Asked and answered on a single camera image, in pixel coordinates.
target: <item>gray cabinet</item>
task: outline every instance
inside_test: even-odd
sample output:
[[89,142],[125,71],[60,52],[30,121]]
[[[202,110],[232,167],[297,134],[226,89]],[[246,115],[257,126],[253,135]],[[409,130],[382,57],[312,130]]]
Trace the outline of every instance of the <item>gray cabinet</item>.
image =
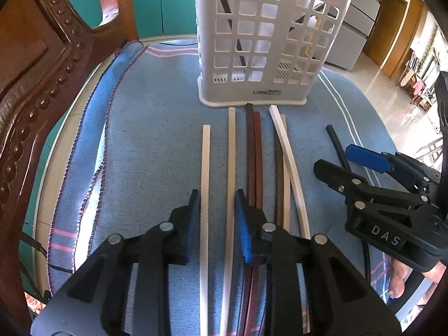
[[378,14],[378,0],[352,0],[352,5],[364,12],[372,20],[375,20],[376,14]]
[[372,30],[379,6],[379,0],[351,1],[327,62],[348,70],[353,68]]
[[364,35],[360,35],[348,24],[343,24],[326,61],[351,71],[365,44]]
[[344,21],[353,26],[353,28],[362,32],[365,36],[369,36],[374,24],[374,21],[370,17],[353,5],[349,6]]

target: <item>person's hand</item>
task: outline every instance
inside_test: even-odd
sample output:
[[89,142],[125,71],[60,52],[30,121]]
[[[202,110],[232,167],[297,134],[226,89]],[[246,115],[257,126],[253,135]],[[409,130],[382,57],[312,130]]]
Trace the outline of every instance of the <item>person's hand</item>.
[[[437,284],[440,282],[443,274],[445,273],[445,269],[446,266],[444,266],[441,262],[438,262],[430,271],[422,273],[426,278],[432,280],[434,283],[423,296],[423,303],[419,303],[426,304],[429,298],[431,298],[431,295],[437,287]],[[409,266],[396,259],[392,259],[391,280],[388,293],[394,298],[401,297],[405,292],[405,278],[408,275],[409,271]]]

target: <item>green plant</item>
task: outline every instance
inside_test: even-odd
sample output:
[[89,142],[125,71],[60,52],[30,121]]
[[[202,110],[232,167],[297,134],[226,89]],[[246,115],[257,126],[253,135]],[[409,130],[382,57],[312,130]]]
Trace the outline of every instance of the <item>green plant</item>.
[[429,40],[428,46],[426,47],[426,51],[422,57],[422,59],[420,60],[420,66],[418,67],[418,71],[417,73],[421,73],[421,71],[423,70],[423,67],[425,67],[425,62],[428,59],[429,55],[432,52],[432,49],[434,48],[434,41],[435,41],[435,37],[437,36],[438,33],[438,26],[434,26],[434,29],[432,30],[432,35],[431,35],[431,39]]

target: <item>black strap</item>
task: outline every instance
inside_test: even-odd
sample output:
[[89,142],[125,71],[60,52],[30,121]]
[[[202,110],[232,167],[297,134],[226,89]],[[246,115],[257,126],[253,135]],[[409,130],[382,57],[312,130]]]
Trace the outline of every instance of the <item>black strap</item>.
[[46,258],[46,250],[45,250],[45,248],[42,246],[42,244],[40,242],[38,242],[35,239],[33,239],[30,235],[28,235],[27,233],[22,231],[22,233],[20,235],[20,240],[22,240],[23,242],[25,242],[29,246],[35,248],[37,251],[42,253],[44,255],[44,257]]
[[33,289],[33,293],[32,296],[37,299],[39,302],[42,302],[44,304],[46,304],[45,299],[43,298],[42,294],[40,294],[39,289],[37,288],[36,284],[34,283],[33,278],[30,276],[30,273],[28,273],[28,271],[26,270],[25,266],[19,261],[19,270],[20,272],[28,279],[28,281],[30,282],[30,286]]
[[64,273],[73,274],[73,270],[71,270],[71,269],[65,269],[62,267],[58,267],[57,265],[50,264],[50,263],[48,263],[48,266],[54,270],[63,271]]

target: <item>wooden armrest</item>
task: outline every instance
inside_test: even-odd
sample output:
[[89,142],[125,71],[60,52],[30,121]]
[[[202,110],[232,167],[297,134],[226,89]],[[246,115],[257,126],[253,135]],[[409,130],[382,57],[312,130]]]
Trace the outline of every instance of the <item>wooden armrest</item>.
[[68,0],[7,0],[0,8],[0,298],[25,328],[18,246],[44,142],[95,66],[137,39],[132,0],[100,2],[95,29]]
[[127,41],[138,40],[135,26],[134,7],[132,0],[99,0],[102,8],[102,22],[93,29],[96,44],[102,46],[109,44],[121,44],[124,31]]

